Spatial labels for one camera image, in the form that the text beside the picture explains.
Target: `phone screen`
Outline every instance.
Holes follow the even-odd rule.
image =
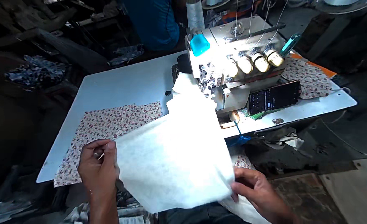
[[[293,81],[251,93],[248,97],[248,113],[253,115],[296,104],[299,88],[300,81]]]

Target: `fabric scrap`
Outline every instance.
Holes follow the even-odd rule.
[[[307,63],[306,59],[288,57],[285,60],[287,67],[281,76],[289,81],[300,81],[300,98],[312,99],[329,95],[331,84],[320,68]]]
[[[54,187],[81,182],[77,168],[82,147],[97,139],[115,139],[161,117],[157,101],[146,105],[127,105],[85,112],[70,148],[54,179]]]

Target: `person in blue shirt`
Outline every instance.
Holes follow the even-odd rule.
[[[168,51],[179,40],[172,0],[122,0],[143,45],[151,51]]]

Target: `hand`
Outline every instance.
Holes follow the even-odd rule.
[[[96,159],[95,152],[104,153],[103,158]],[[81,151],[78,173],[89,194],[91,223],[118,223],[116,157],[116,143],[112,140],[93,141]]]
[[[236,182],[231,184],[234,194],[245,196],[265,219],[272,224],[298,222],[298,218],[275,192],[264,174],[237,167],[234,173]]]

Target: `finger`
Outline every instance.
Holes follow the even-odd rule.
[[[259,171],[238,167],[234,167],[234,175],[236,179],[243,178],[253,186],[255,186],[256,182],[259,181],[262,177],[265,177]]]
[[[117,148],[116,148],[116,142],[110,141],[106,144],[105,155],[103,156],[103,164],[102,167],[111,167],[116,164],[116,157],[117,157]]]
[[[81,160],[91,159],[93,157],[93,150],[96,147],[99,147],[101,145],[105,145],[109,143],[111,140],[109,139],[98,139],[91,143],[88,143],[83,146],[83,150],[81,151]]]
[[[239,195],[238,194],[232,193],[231,197],[232,197],[234,202],[236,202],[236,203],[239,202]]]
[[[257,202],[257,192],[248,186],[239,182],[231,184],[233,193],[245,196],[249,201]]]

